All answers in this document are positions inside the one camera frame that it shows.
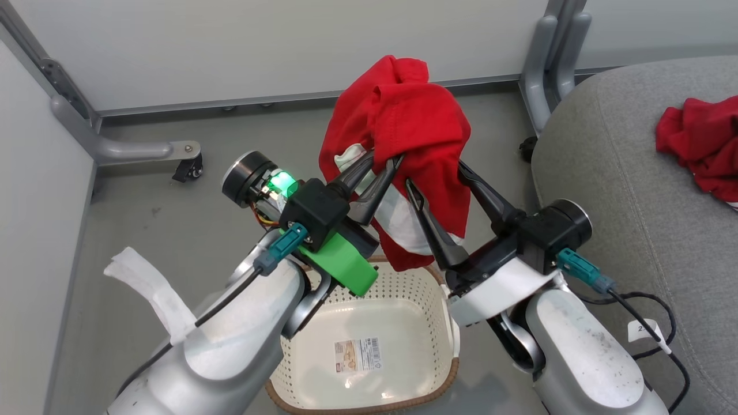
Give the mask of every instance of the white wall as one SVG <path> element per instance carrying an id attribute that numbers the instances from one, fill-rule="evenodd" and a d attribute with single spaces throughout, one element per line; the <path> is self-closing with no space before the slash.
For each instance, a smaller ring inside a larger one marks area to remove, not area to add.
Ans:
<path id="1" fill-rule="evenodd" d="M 738 55 L 736 0 L 587 0 L 577 68 Z"/>
<path id="2" fill-rule="evenodd" d="M 548 0 L 11 0 L 92 106 L 345 89 L 384 55 L 518 74 Z"/>
<path id="3" fill-rule="evenodd" d="M 0 41 L 0 414 L 44 410 L 92 159 Z"/>

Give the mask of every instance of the white laundry basket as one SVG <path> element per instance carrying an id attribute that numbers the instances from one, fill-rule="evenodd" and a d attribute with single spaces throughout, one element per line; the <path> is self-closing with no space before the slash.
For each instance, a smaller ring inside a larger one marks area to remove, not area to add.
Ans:
<path id="1" fill-rule="evenodd" d="M 384 257 L 363 298 L 337 287 L 292 340 L 266 391 L 291 414 L 375 414 L 422 405 L 453 383 L 459 329 L 430 267 L 395 272 Z M 313 287 L 319 281 L 308 271 Z"/>

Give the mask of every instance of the black cable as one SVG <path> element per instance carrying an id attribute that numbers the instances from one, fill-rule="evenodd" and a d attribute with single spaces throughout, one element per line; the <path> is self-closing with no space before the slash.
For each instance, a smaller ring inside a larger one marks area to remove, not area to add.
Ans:
<path id="1" fill-rule="evenodd" d="M 209 319 L 213 318 L 214 315 L 218 314 L 225 306 L 227 306 L 231 301 L 233 301 L 236 297 L 238 297 L 239 294 L 241 294 L 255 279 L 256 277 L 261 274 L 261 268 L 257 267 L 251 272 L 251 274 L 246 277 L 246 279 L 241 282 L 238 287 L 236 287 L 231 293 L 223 299 L 220 303 L 216 304 L 210 311 L 206 312 L 202 315 L 202 317 L 198 318 L 195 322 L 195 327 L 200 327 L 203 324 L 205 324 Z M 150 368 L 151 365 L 157 362 L 157 360 L 161 359 L 162 356 L 167 354 L 168 351 L 172 349 L 172 343 L 167 343 L 164 347 L 162 347 L 161 350 L 159 350 L 154 356 L 151 357 L 151 359 L 146 360 L 144 364 L 139 366 L 138 369 L 136 369 L 130 376 L 128 376 L 125 381 L 123 381 L 123 385 L 120 386 L 120 389 L 118 389 L 118 393 L 115 395 L 115 397 L 119 397 L 121 393 L 128 387 L 128 385 L 131 384 L 138 376 L 141 376 L 141 373 L 143 373 L 146 369 Z"/>
<path id="2" fill-rule="evenodd" d="M 594 304 L 598 306 L 614 304 L 618 302 L 615 298 L 602 298 L 602 299 L 594 300 L 592 298 L 587 298 L 577 293 L 574 293 L 574 295 L 579 297 L 579 299 L 584 301 L 585 303 L 590 303 L 590 304 Z M 624 294 L 620 294 L 620 296 L 624 300 L 627 300 L 629 298 L 648 298 L 650 300 L 653 300 L 659 303 L 663 307 L 664 311 L 666 311 L 666 314 L 669 316 L 669 325 L 671 326 L 671 331 L 669 332 L 669 336 L 666 337 L 666 344 L 667 345 L 672 344 L 674 337 L 676 337 L 677 335 L 677 321 L 676 321 L 676 318 L 674 317 L 674 313 L 672 312 L 672 308 L 669 307 L 669 305 L 664 300 L 659 298 L 657 295 L 653 295 L 653 294 L 649 294 L 647 292 L 641 292 L 641 291 L 626 292 Z M 648 351 L 634 354 L 632 357 L 633 357 L 633 360 L 638 360 L 644 357 L 653 356 L 654 354 L 660 351 L 661 351 L 661 347 L 655 347 Z"/>
<path id="3" fill-rule="evenodd" d="M 628 304 L 625 299 L 623 299 L 614 289 L 610 288 L 607 290 L 607 294 L 610 294 L 613 298 L 615 298 L 616 301 L 618 301 L 623 307 L 625 307 L 628 312 L 635 317 L 635 319 L 643 326 L 643 328 L 648 332 L 651 337 L 653 337 L 653 340 L 656 340 L 656 343 L 661 342 L 661 337 L 654 332 L 654 330 L 651 328 L 651 326 L 646 323 L 643 317 L 641 317 L 640 314 L 638 314 L 635 309 Z M 684 367 L 684 365 L 677 359 L 676 356 L 674 356 L 674 353 L 671 352 L 668 354 L 669 359 L 674 362 L 674 364 L 679 368 L 679 371 L 682 372 L 682 376 L 684 376 L 684 386 L 682 387 L 681 392 L 679 392 L 679 395 L 677 395 L 677 399 L 674 400 L 674 402 L 669 406 L 669 413 L 673 412 L 674 409 L 679 406 L 679 404 L 682 402 L 682 399 L 684 399 L 684 396 L 687 395 L 687 391 L 689 391 L 689 386 L 691 385 L 691 380 L 689 379 L 689 373 L 687 373 L 687 369 Z"/>

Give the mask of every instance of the crumpled red cloth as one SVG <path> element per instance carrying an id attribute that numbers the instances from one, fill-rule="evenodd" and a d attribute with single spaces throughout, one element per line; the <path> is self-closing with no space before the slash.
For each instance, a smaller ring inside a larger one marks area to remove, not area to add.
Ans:
<path id="1" fill-rule="evenodd" d="M 705 192 L 738 210 L 738 96 L 719 103 L 687 98 L 656 125 L 656 150 L 679 157 Z"/>
<path id="2" fill-rule="evenodd" d="M 463 238 L 469 215 L 469 189 L 458 180 L 458 160 L 471 134 L 456 99 L 428 83 L 425 62 L 385 56 L 338 98 L 318 163 L 325 179 L 339 174 L 334 157 L 350 145 L 374 148 L 374 171 L 405 154 L 393 185 L 407 198 L 410 177 L 426 196 L 446 232 Z M 372 221 L 387 260 L 395 270 L 423 267 L 432 256 L 409 253 Z"/>

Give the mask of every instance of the robotic arm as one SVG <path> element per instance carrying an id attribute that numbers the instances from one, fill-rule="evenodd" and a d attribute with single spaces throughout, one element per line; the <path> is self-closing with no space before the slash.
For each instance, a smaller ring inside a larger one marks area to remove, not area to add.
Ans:
<path id="1" fill-rule="evenodd" d="M 349 204 L 372 167 L 371 151 L 327 185 L 318 179 L 297 182 L 257 151 L 239 158 L 224 176 L 223 193 L 279 229 L 266 232 L 225 292 L 196 310 L 196 315 L 210 310 L 207 323 L 139 368 L 107 414 L 242 415 L 283 358 L 280 336 L 289 339 L 301 330 L 337 284 L 361 295 L 373 282 L 370 273 L 364 281 L 340 275 L 320 254 L 335 241 L 350 244 L 362 258 L 373 254 L 378 243 L 361 224 L 373 217 L 401 161 L 390 160 Z M 527 216 L 463 162 L 459 177 L 497 235 L 471 254 L 446 234 L 412 181 L 406 183 L 432 252 L 446 271 L 456 322 L 486 321 L 516 367 L 531 374 L 552 414 L 666 414 L 638 365 L 568 290 L 557 268 L 559 252 L 575 250 L 591 237 L 586 213 L 559 200 Z M 274 255 L 283 235 L 301 227 L 309 234 L 301 247 L 288 258 Z M 316 289 L 298 262 L 321 274 Z"/>

